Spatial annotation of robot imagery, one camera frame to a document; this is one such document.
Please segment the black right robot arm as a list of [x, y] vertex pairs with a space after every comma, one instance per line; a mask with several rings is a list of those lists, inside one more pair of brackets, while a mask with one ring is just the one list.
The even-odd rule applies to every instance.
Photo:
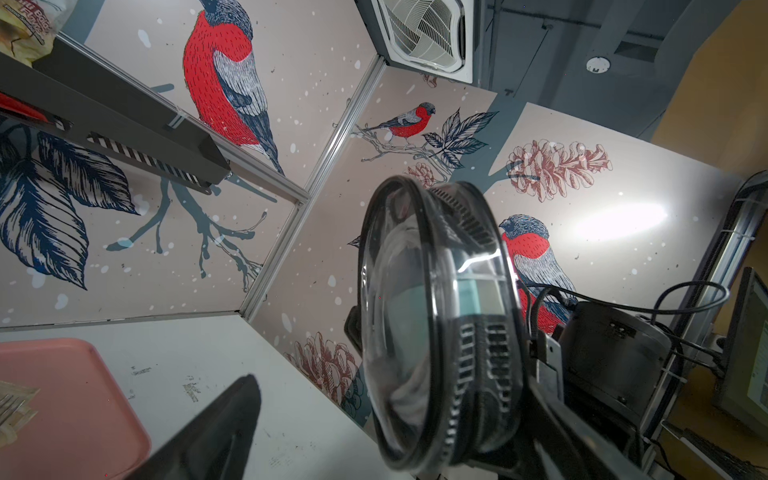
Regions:
[[711, 281], [676, 284], [651, 308], [618, 305], [563, 286], [533, 283], [525, 308], [529, 325], [539, 323], [552, 300], [570, 318], [553, 337], [562, 355], [566, 404], [633, 462], [641, 463], [646, 437], [643, 418], [659, 384], [680, 379], [686, 364], [719, 353], [688, 341], [659, 322], [661, 316], [693, 316], [724, 305], [727, 287]]

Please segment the teal wall charger middle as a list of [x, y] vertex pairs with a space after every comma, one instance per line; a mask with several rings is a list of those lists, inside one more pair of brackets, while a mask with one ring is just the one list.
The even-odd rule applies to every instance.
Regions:
[[[459, 315], [504, 313], [495, 281], [460, 279]], [[401, 371], [413, 371], [429, 352], [429, 322], [423, 284], [401, 289], [385, 303], [385, 348]]]

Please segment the ceiling air vent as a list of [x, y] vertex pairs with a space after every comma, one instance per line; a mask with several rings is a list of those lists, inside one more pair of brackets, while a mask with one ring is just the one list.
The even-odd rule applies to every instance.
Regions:
[[355, 5], [387, 64], [482, 85], [485, 1], [363, 0]]

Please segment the pink plastic tray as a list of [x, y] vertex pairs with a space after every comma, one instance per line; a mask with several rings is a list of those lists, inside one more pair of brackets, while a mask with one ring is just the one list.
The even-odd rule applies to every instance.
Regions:
[[96, 348], [59, 338], [5, 342], [1, 379], [35, 390], [34, 416], [1, 449], [4, 479], [123, 479], [151, 440]]

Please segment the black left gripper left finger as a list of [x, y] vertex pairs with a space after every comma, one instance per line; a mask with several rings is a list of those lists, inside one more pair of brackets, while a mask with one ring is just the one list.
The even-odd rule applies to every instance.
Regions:
[[242, 479], [261, 405], [254, 375], [238, 378], [128, 477]]

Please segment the computer monitor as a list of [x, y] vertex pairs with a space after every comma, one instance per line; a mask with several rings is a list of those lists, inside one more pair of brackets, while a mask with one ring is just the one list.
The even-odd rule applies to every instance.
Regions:
[[744, 269], [729, 324], [713, 404], [767, 438], [767, 285]]

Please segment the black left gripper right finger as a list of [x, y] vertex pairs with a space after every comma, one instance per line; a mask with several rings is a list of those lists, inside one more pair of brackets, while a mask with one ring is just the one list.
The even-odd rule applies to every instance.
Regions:
[[512, 439], [493, 452], [469, 457], [467, 465], [500, 479], [648, 477], [533, 377], [528, 378]]

